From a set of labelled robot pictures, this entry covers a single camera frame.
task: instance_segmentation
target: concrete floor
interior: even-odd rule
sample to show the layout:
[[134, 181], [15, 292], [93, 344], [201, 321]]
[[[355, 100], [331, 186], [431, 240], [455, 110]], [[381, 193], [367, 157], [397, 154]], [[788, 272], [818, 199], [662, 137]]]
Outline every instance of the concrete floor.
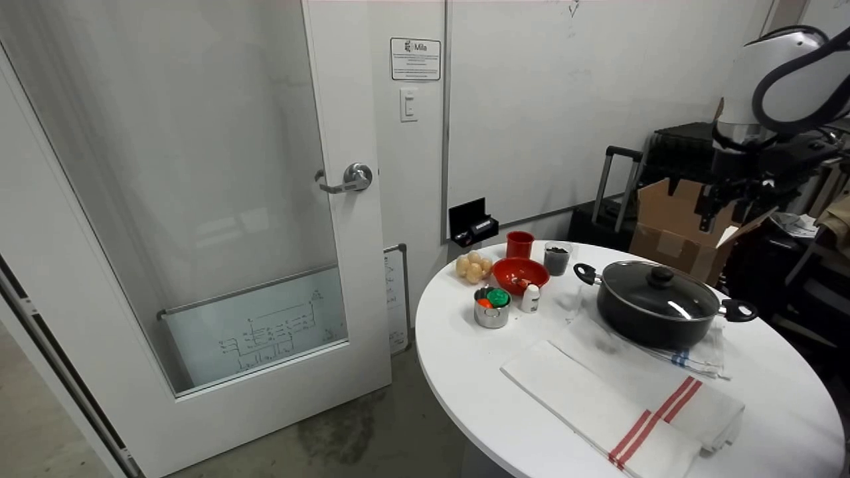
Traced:
[[[825, 380], [850, 430], [850, 384]], [[0, 325], [0, 475], [103, 478], [64, 408]], [[441, 410], [413, 351], [392, 359], [392, 384], [270, 432], [173, 478], [508, 478]]]
[[0, 475], [107, 478], [47, 384], [0, 323]]

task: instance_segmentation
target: round white table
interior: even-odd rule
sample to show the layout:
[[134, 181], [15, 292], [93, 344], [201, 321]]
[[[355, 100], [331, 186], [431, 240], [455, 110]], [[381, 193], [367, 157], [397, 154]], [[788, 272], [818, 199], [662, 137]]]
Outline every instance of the round white table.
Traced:
[[[509, 381], [500, 367], [529, 344], [562, 333], [569, 312], [587, 312], [589, 299], [578, 308], [569, 305], [585, 287], [570, 272], [573, 263], [599, 271], [613, 259], [635, 259], [635, 254], [573, 240], [534, 240], [530, 256], [538, 263], [545, 243], [570, 252], [569, 271], [545, 284], [537, 312], [513, 309], [502, 329], [474, 323], [474, 287], [455, 275], [455, 263], [431, 279], [416, 308], [423, 371], [455, 424], [508, 471], [621, 478], [606, 454]], [[505, 243], [478, 252], [500, 259]], [[763, 317], [728, 323], [721, 337], [731, 380], [712, 380], [712, 384], [745, 404], [743, 424], [733, 445], [699, 457], [687, 475], [840, 475], [845, 465], [842, 418], [806, 360]]]

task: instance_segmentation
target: red cup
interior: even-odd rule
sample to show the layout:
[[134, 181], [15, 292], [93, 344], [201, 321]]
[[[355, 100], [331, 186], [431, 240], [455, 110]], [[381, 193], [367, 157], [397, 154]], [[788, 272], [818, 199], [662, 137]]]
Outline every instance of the red cup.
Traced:
[[530, 256], [534, 235], [525, 230], [508, 232], [508, 256]]

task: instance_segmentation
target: frosted glass panel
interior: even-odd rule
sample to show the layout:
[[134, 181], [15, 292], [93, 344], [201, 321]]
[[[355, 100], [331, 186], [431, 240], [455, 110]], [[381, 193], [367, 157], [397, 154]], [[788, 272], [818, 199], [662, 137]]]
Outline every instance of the frosted glass panel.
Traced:
[[[0, 16], [174, 390], [346, 339], [328, 205], [314, 186], [322, 142], [299, 1], [11, 0]], [[257, 315], [287, 308], [304, 275], [322, 333], [209, 375], [194, 360], [218, 355], [181, 351], [221, 347], [234, 323], [275, 325]]]
[[204, 384], [346, 337], [340, 272], [307, 272], [162, 321], [190, 384]]

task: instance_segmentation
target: pot handle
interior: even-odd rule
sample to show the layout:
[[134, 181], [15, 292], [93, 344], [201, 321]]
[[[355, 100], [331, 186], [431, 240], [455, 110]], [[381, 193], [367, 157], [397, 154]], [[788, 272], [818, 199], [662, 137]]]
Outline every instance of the pot handle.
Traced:
[[595, 272], [595, 268], [591, 268], [589, 263], [575, 263], [575, 264], [573, 264], [573, 272], [575, 272], [578, 282], [585, 282], [585, 284], [595, 284], [595, 282], [598, 282], [598, 272]]
[[743, 303], [743, 299], [721, 299], [721, 315], [728, 321], [752, 321], [756, 317], [759, 312], [753, 309], [752, 303]]

